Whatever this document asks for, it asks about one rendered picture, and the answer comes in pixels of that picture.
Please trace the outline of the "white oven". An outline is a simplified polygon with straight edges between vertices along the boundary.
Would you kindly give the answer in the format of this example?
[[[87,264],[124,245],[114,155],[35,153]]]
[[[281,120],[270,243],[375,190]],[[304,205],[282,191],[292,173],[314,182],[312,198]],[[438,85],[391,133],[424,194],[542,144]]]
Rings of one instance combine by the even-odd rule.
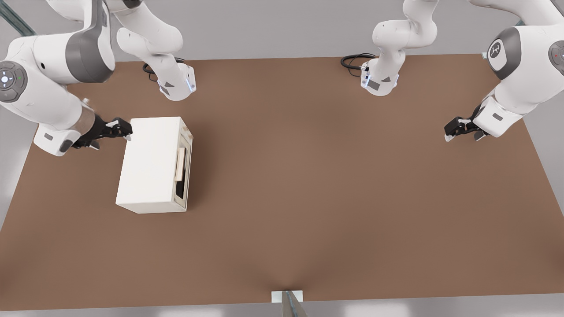
[[[174,201],[179,117],[133,118],[115,199],[137,214],[184,212]]]

